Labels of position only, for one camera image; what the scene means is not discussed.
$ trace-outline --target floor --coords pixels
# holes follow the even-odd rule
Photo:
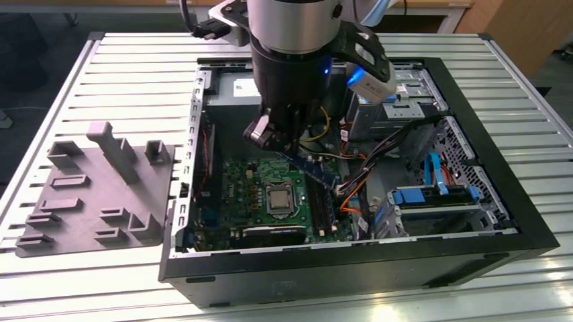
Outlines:
[[[199,20],[206,18],[199,9]],[[49,83],[30,93],[14,93],[0,87],[0,109],[12,118],[11,129],[0,129],[0,196],[18,168],[47,109],[59,93],[75,59],[93,31],[107,32],[182,32],[181,17],[177,14],[139,14],[138,19],[126,21],[126,15],[82,14],[79,25],[71,28],[63,15],[37,14],[37,24],[51,47],[42,59],[50,74]],[[547,97],[561,117],[573,127],[573,60],[564,62],[551,56],[547,64],[532,78],[539,87],[552,87]]]

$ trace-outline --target black cable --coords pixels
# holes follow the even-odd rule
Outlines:
[[[377,159],[382,157],[388,152],[394,150],[406,139],[409,132],[420,127],[421,125],[428,125],[432,123],[439,122],[445,115],[449,115],[449,113],[440,113],[437,115],[433,115],[431,117],[427,117],[425,119],[419,119],[416,121],[411,121],[398,131],[396,131],[393,134],[390,134],[376,146],[370,154],[368,155],[365,161],[362,162],[362,165],[360,167],[361,171],[357,173],[354,178],[352,178],[346,183],[341,185],[338,188],[341,191],[345,191],[354,183],[360,182],[365,176],[370,173],[372,168],[377,164]]]
[[[191,18],[189,16],[187,0],[179,0],[179,10],[181,10],[181,17],[183,18],[183,23],[186,25],[187,31],[190,34],[193,34],[197,26],[191,23]]]

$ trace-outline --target black computer case frame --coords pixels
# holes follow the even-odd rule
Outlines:
[[[170,282],[199,307],[274,303],[457,285],[511,261],[533,258],[559,242],[440,58],[400,58],[428,69],[465,137],[479,155],[517,234],[420,239],[353,247],[258,254],[170,258],[170,222],[159,281]]]

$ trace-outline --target aluminum extrusion table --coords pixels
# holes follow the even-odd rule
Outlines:
[[[151,138],[186,153],[197,59],[249,48],[186,34],[106,34],[89,40],[0,200],[0,319],[190,318],[249,321],[573,321],[573,133],[495,41],[476,35],[382,35],[389,56],[439,56],[493,136],[561,247],[457,286],[201,311],[157,281],[162,247],[20,259],[24,230],[54,141],[110,120],[133,145]],[[174,169],[173,191],[181,168]]]

